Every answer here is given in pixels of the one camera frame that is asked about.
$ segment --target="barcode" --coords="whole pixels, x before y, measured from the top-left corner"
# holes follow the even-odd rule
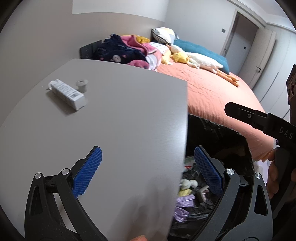
[[[70,97],[72,98],[72,99],[74,99],[76,96],[78,96],[79,94],[76,92],[76,93],[74,93],[74,94],[72,94]]]

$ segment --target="checkered pillow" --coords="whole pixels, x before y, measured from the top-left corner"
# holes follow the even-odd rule
[[[176,39],[175,32],[170,28],[154,28],[152,29],[153,38],[159,43],[173,45]]]

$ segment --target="orange bedspread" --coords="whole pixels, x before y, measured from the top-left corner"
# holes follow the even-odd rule
[[[157,71],[188,82],[188,111],[217,124],[236,130],[246,137],[253,160],[265,160],[274,147],[274,139],[250,125],[228,117],[224,108],[234,102],[264,112],[249,86],[239,77],[239,87],[203,69],[186,64],[161,64]]]

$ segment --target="door frame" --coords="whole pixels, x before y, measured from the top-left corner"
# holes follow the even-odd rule
[[[259,21],[257,21],[253,16],[249,15],[243,9],[236,8],[235,11],[234,11],[234,15],[233,15],[233,18],[232,18],[231,26],[229,28],[229,31],[228,31],[226,40],[225,40],[224,45],[223,45],[223,48],[222,48],[222,50],[220,52],[220,55],[222,55],[222,56],[223,56],[223,54],[225,52],[225,48],[226,48],[227,44],[229,43],[229,39],[231,37],[231,31],[232,31],[233,26],[235,24],[235,18],[237,16],[237,13],[243,15],[245,18],[247,18],[249,21],[251,21],[253,24],[255,24],[258,28],[265,28],[264,25],[262,25]]]

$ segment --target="black trash bag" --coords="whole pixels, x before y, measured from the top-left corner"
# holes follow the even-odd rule
[[[251,177],[254,174],[252,156],[245,137],[227,127],[189,115],[186,157],[193,156],[194,149],[199,145],[202,145],[211,157],[220,160],[225,168],[232,168],[239,175]],[[201,174],[199,177],[193,177],[188,171],[183,173],[182,178],[198,182],[198,187],[192,190],[193,195],[207,185]],[[204,203],[199,203],[196,198],[194,207],[183,208],[189,212],[183,223],[173,219],[168,241],[189,240],[201,227],[218,201],[218,197],[210,190],[205,196]]]

